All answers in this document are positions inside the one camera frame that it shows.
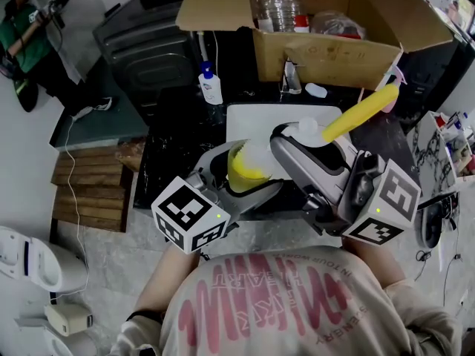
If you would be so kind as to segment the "white plastic appliance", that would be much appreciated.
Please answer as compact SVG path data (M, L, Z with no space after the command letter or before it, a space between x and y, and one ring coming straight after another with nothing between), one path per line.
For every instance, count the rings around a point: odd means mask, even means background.
M85 332L66 337L39 317L20 317L15 322L21 332L30 330L39 338L45 345L45 356L99 356L95 342Z

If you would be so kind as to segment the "open cardboard box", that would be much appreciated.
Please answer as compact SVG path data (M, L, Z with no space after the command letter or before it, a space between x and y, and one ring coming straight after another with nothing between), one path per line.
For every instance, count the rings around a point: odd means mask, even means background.
M367 32L350 39L317 33L257 29L251 0L183 0L176 25L184 31L253 29L258 78L279 82L284 62L298 66L302 82L377 90L403 53L450 43L453 36L424 0L302 0L304 11L345 14Z

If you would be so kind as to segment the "black oval device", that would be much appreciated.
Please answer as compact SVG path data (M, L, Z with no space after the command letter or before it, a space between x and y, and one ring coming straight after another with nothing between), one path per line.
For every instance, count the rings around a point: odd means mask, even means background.
M416 238L422 248L433 249L440 241L443 225L443 208L436 202L418 210L416 215Z

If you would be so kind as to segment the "person's right forearm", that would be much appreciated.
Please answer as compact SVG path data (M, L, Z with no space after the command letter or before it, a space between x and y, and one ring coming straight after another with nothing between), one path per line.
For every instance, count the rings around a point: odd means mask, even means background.
M401 266L390 251L349 237L342 238L342 247L367 264L383 289L405 279Z

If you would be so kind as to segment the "beige power adapter box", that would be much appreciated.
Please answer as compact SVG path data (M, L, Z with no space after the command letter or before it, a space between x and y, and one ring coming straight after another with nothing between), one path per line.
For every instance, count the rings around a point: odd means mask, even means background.
M44 312L52 328L65 337L89 329L94 321L91 311L77 303L48 304Z

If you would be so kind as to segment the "clear plastic bag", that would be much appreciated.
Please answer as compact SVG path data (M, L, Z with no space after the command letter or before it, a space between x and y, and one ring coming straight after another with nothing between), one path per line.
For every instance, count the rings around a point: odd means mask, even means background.
M309 27L311 33L361 40L367 38L365 28L338 11L327 10L316 13Z

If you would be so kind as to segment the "yellow handled bottle brush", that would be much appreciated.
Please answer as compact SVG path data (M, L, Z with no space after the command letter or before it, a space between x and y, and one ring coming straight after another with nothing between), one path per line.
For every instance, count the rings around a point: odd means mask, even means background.
M367 98L357 103L345 112L337 119L333 120L327 126L322 126L317 123L312 117L305 117L298 122L288 122L282 125L290 126L289 130L285 130L284 133L290 136L312 136L320 135L325 142L332 142L333 140L344 136L347 139L348 133L357 128L376 113L381 111L392 99L392 84L384 86L382 89L370 94ZM241 104L289 104L279 102L264 102L264 103L241 103ZM290 176L286 173L283 167L278 163L276 158L272 155L275 163L275 168L271 179L283 179L291 180Z

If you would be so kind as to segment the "chrome faucet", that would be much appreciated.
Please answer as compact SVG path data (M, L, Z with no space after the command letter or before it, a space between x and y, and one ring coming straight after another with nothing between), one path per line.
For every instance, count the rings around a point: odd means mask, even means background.
M301 81L297 71L297 65L290 59L284 62L281 93L298 95L302 91Z

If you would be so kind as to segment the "person's left forearm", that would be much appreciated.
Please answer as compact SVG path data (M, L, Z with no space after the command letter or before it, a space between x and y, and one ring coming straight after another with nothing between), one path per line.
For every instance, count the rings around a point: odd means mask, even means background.
M170 245L142 290L134 310L165 312L183 281L198 267L199 262L199 251L185 254L176 245Z

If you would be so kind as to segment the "black cabinet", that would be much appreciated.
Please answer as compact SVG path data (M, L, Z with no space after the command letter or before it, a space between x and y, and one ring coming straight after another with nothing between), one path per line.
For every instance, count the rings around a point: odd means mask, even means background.
M399 62L407 83L394 111L405 133L427 112L440 109L475 60L475 40L458 30L451 34L451 42L405 54Z

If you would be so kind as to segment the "white blue pump soap bottle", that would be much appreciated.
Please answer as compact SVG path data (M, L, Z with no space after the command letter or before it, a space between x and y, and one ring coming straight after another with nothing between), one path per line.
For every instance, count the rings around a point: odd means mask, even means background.
M204 61L200 65L201 74L198 76L203 97L211 105L221 105L223 97L221 93L220 78L213 73L212 63Z

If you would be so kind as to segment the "white rectangular sink basin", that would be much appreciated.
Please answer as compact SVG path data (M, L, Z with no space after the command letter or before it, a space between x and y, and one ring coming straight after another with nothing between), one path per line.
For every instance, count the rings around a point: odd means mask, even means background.
M275 127L312 117L319 125L327 126L342 115L339 108L325 105L236 104L226 112L226 142L252 139L269 144Z

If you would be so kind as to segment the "brown mottled board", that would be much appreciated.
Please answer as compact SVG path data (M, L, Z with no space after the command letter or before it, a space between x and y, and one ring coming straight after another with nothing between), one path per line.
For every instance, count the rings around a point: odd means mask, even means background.
M134 173L138 173L140 171L144 149L145 137L122 141L117 145L115 158Z

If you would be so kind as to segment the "black wristband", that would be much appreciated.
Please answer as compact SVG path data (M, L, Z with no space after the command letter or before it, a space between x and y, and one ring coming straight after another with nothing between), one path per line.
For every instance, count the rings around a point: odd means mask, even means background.
M127 321L132 320L135 317L144 317L144 318L147 318L149 320L153 320L153 321L159 323L160 325L163 324L163 313L162 312L155 312L155 311L151 311L151 310L135 311L127 318Z

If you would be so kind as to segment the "small white soap bar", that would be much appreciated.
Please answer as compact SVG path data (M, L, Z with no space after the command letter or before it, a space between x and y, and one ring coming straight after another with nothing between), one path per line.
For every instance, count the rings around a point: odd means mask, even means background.
M315 83L307 83L305 85L305 91L314 97L319 99L325 99L327 97L328 91L326 88L321 87Z

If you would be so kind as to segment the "black washing machine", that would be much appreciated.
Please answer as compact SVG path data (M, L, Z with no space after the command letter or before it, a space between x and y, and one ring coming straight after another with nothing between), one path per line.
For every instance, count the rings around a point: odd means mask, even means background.
M180 5L146 10L140 0L130 0L93 31L114 80L146 124L162 89L193 85L197 79L195 36L175 24Z

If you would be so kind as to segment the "grey raised platform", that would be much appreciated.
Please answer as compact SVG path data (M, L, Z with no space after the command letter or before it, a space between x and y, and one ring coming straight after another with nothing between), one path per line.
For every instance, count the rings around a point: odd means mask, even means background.
M54 148L72 148L88 143L92 146L107 145L148 133L147 124L116 83L111 68L103 57L88 72L84 86L97 96L115 97L117 103L109 111L94 111L75 124L69 116L62 114L50 138L50 145Z

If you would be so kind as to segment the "pink spray bottle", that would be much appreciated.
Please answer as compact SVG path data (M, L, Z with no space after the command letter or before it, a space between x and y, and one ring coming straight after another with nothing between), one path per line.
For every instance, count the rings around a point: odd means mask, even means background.
M395 66L393 68L393 70L390 72L390 75L395 77L395 79L391 82L391 84L394 86L391 95L393 99L384 108L381 109L381 111L384 113L389 113L392 111L399 97L399 90L401 85L407 85L406 78L398 66Z

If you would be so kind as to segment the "beige shirt with pink print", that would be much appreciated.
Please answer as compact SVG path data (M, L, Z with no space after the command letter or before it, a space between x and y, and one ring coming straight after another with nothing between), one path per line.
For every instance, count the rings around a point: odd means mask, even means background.
M383 289L341 247L199 262L163 324L125 321L108 356L460 356L462 330L407 278Z

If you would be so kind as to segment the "brown wooden pallet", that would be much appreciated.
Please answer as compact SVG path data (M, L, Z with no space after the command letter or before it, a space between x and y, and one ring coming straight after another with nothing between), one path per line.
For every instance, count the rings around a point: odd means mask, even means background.
M133 171L117 157L116 145L63 151L51 183L52 218L106 231L126 231Z

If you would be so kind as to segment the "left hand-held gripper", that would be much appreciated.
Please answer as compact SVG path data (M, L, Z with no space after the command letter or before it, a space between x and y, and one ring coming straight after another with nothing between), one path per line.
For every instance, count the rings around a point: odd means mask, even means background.
M205 152L185 179L175 177L151 204L156 227L184 253L193 253L227 235L241 214L260 207L282 189L273 179L244 192L226 182L217 188L204 174L227 174L229 151L238 141Z

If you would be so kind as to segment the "large clear plastic bottle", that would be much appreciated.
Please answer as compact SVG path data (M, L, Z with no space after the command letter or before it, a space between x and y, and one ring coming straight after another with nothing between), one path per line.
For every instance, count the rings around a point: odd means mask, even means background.
M302 16L301 0L250 0L253 22L265 33L294 33Z

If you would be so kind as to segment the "white toilet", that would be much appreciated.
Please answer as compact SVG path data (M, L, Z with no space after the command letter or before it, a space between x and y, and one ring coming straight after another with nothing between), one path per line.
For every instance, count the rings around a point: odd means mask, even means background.
M88 270L74 253L0 226L0 272L46 291L70 293L86 286Z

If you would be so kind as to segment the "marble pattern storage rack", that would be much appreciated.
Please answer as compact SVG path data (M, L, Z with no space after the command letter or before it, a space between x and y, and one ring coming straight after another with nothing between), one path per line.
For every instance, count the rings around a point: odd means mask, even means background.
M469 171L474 153L463 131L440 126L440 113L429 111L407 134L422 190L421 204L432 204L449 194L475 187L475 171Z

